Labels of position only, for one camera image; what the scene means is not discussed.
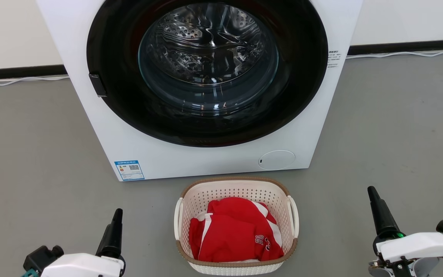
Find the small text sticker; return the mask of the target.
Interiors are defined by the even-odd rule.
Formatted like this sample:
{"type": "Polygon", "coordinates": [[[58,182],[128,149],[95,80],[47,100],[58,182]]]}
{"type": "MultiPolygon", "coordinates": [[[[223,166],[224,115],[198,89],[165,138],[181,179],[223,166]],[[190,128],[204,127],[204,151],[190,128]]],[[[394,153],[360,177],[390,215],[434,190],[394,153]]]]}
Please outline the small text sticker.
{"type": "Polygon", "coordinates": [[[328,52],[327,68],[337,68],[340,65],[342,54],[339,50],[328,52]]]}

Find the round white filter cover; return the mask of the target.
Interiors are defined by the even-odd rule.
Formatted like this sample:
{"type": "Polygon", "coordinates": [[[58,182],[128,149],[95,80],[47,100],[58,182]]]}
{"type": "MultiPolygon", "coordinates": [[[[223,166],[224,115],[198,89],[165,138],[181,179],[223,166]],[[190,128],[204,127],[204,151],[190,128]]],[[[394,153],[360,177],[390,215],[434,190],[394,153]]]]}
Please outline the round white filter cover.
{"type": "Polygon", "coordinates": [[[295,161],[293,152],[287,150],[274,150],[265,153],[258,160],[258,165],[264,170],[283,170],[295,161]]]}

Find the steel washer drum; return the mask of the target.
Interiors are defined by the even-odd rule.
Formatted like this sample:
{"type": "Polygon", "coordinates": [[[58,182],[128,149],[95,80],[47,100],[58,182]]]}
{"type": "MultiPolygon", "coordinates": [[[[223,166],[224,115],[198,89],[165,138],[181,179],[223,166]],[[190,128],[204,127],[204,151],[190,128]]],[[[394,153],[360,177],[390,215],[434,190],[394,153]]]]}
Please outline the steel washer drum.
{"type": "Polygon", "coordinates": [[[278,64],[269,28],[221,2],[168,12],[148,28],[138,48],[148,87],[193,114],[221,115],[251,105],[268,90],[278,64]]]}

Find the red and white garment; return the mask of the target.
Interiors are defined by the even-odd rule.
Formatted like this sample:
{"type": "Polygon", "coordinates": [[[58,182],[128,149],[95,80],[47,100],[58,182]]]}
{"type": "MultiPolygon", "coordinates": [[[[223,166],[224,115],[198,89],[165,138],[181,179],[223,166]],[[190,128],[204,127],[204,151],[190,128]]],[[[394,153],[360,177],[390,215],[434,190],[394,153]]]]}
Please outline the red and white garment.
{"type": "Polygon", "coordinates": [[[239,197],[212,200],[190,220],[193,257],[204,262],[257,262],[284,256],[276,219],[267,205],[239,197]]]}

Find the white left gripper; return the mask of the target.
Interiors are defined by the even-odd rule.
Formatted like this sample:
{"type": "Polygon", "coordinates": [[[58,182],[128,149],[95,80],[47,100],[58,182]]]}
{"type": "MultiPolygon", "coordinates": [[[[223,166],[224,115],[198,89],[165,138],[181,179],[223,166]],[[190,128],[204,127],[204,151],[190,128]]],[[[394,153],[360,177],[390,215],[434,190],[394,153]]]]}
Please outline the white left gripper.
{"type": "Polygon", "coordinates": [[[65,254],[45,267],[41,277],[123,277],[126,262],[121,256],[122,219],[123,210],[116,209],[96,255],[65,254]]]}

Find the round black washer door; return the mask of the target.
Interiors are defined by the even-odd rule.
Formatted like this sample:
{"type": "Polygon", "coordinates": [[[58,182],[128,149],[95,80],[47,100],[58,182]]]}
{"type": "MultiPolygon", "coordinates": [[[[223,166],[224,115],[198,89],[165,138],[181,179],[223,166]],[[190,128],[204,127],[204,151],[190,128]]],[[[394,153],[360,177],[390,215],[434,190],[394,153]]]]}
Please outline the round black washer door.
{"type": "Polygon", "coordinates": [[[140,132],[186,147],[228,147],[282,128],[316,95],[327,59],[325,27],[309,0],[105,0],[87,40],[88,73],[100,75],[106,105],[140,132]],[[153,93],[138,67],[138,48],[155,21],[204,2],[221,2],[255,16],[269,28],[278,48],[278,70],[268,90],[232,113],[176,109],[153,93]]]}

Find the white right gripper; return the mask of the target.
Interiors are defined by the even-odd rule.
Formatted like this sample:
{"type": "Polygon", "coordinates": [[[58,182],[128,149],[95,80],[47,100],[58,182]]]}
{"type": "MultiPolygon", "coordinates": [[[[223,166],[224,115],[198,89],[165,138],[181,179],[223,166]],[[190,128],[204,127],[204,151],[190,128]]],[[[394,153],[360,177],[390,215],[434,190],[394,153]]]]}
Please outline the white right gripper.
{"type": "Polygon", "coordinates": [[[399,230],[386,201],[374,186],[368,187],[376,230],[377,259],[369,263],[372,277],[430,277],[443,259],[443,234],[421,232],[406,235],[399,230]]]}

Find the blue energy label sticker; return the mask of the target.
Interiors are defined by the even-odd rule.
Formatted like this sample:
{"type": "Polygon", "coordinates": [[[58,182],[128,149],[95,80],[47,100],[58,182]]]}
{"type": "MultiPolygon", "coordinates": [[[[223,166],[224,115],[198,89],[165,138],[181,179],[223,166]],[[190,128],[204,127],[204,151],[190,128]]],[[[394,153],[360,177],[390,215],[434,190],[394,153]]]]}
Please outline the blue energy label sticker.
{"type": "Polygon", "coordinates": [[[139,161],[137,160],[115,161],[114,165],[116,166],[118,179],[120,181],[137,181],[145,179],[139,161]]]}

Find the cream perforated laundry basket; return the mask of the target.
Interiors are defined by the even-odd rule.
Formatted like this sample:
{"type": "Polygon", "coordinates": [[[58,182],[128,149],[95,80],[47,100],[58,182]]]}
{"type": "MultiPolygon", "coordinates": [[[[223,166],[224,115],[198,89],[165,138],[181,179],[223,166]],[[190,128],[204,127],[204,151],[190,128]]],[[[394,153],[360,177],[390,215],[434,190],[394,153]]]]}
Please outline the cream perforated laundry basket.
{"type": "Polygon", "coordinates": [[[299,225],[298,209],[288,189],[278,181],[259,177],[223,177],[197,181],[181,193],[174,212],[174,236],[179,253],[193,269],[206,275],[250,276],[276,271],[294,253],[299,225]],[[228,197],[267,205],[282,234],[283,257],[264,262],[219,263],[204,262],[193,257],[188,242],[190,220],[206,212],[212,200],[228,197]]]}

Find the white front-load washing machine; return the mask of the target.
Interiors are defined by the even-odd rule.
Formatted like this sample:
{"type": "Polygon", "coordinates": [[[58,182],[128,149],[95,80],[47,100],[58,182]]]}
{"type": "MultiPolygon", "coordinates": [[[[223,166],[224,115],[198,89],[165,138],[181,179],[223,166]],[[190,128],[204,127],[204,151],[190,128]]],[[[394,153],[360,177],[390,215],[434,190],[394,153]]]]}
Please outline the white front-load washing machine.
{"type": "Polygon", "coordinates": [[[36,0],[116,176],[115,161],[137,160],[145,180],[271,171],[260,168],[258,160],[274,150],[295,155],[295,161],[283,170],[309,167],[364,0],[309,1],[325,27],[328,52],[339,50],[342,54],[337,68],[326,67],[322,84],[309,105],[288,124],[257,140],[228,147],[186,147],[140,132],[96,95],[88,77],[87,40],[93,19],[105,0],[36,0]]]}

